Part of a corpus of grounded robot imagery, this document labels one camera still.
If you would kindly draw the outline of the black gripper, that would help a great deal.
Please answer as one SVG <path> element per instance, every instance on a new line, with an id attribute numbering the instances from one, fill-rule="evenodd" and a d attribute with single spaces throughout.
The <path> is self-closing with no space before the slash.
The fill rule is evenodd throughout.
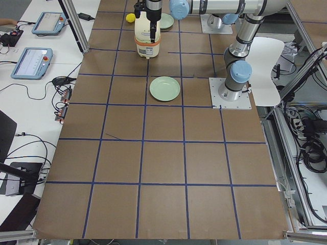
<path id="1" fill-rule="evenodd" d="M 146 8 L 145 10 L 147 20 L 150 21 L 150 41 L 151 43 L 154 43 L 156 38 L 156 22 L 160 21 L 161 19 L 161 9 L 151 10 Z"/>

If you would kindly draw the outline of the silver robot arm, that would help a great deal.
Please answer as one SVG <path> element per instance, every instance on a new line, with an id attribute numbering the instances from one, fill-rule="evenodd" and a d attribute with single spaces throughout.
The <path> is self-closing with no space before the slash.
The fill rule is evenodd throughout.
<path id="1" fill-rule="evenodd" d="M 171 15 L 182 20 L 189 14 L 246 14 L 237 34 L 238 43 L 250 44 L 264 16 L 285 7 L 287 1 L 169 1 Z"/>
<path id="2" fill-rule="evenodd" d="M 263 16 L 246 14 L 235 41 L 225 50 L 227 77 L 224 84 L 219 87 L 219 96 L 228 102 L 239 99 L 243 87 L 251 77 L 252 68 L 245 58 L 263 20 Z"/>

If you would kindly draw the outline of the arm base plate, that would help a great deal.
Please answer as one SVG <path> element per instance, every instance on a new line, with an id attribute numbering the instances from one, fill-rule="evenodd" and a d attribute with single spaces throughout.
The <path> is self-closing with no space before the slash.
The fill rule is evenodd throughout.
<path id="1" fill-rule="evenodd" d="M 235 23 L 235 14 L 203 14 L 200 15 L 202 33 L 231 35 L 231 25 Z"/>
<path id="2" fill-rule="evenodd" d="M 240 91 L 231 91 L 225 86 L 225 78 L 209 78 L 209 88 L 213 109 L 252 109 L 246 84 Z"/>

